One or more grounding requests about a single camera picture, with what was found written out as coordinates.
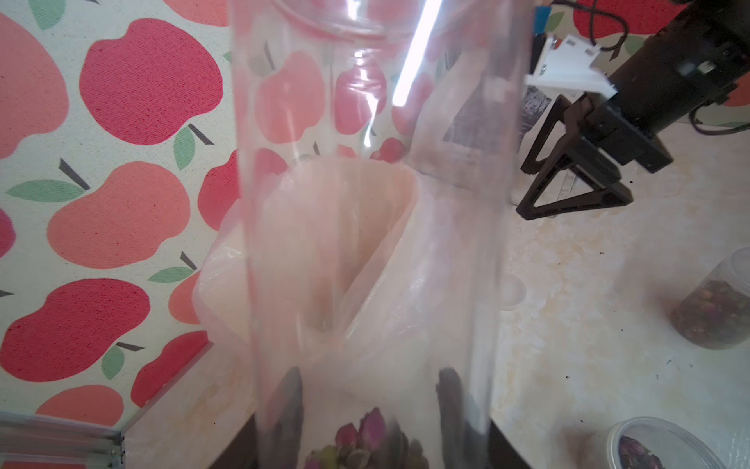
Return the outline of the clear jar lid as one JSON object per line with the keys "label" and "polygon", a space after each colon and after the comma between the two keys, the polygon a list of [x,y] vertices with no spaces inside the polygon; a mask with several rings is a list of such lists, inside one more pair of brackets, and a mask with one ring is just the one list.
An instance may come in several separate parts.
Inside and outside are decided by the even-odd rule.
{"label": "clear jar lid", "polygon": [[519,277],[504,275],[500,281],[500,308],[511,312],[520,308],[527,299],[527,286]]}

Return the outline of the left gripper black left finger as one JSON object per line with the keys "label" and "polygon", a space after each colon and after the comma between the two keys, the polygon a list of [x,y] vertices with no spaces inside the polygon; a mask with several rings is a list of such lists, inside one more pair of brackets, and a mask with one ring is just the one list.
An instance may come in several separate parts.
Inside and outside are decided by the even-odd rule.
{"label": "left gripper black left finger", "polygon": [[303,381],[298,367],[285,373],[275,392],[253,414],[210,468],[296,468],[304,422]]}

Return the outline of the tall clear jar of rosebuds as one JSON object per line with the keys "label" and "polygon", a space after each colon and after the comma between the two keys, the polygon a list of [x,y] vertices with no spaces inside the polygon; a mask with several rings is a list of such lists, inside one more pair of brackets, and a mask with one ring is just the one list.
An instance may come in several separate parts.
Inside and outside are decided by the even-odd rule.
{"label": "tall clear jar of rosebuds", "polygon": [[488,468],[529,1],[234,1],[262,468]]}

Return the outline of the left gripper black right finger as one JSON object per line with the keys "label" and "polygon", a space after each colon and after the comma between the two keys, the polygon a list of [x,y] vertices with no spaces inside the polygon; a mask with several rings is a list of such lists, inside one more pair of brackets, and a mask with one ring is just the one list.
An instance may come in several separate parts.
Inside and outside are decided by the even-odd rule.
{"label": "left gripper black right finger", "polygon": [[480,429],[470,422],[471,401],[455,369],[439,371],[436,392],[445,468],[531,469],[492,420]]}

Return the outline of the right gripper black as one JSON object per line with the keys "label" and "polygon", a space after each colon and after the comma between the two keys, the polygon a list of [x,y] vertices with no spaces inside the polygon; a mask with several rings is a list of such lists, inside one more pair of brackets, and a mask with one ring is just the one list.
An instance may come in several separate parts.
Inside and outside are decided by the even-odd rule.
{"label": "right gripper black", "polygon": [[[679,13],[611,76],[611,99],[558,95],[521,164],[533,181],[517,213],[530,221],[632,203],[619,169],[598,148],[622,165],[636,160],[658,172],[672,161],[658,133],[700,107],[724,103],[748,72],[748,12]],[[542,158],[558,123],[566,133]]]}

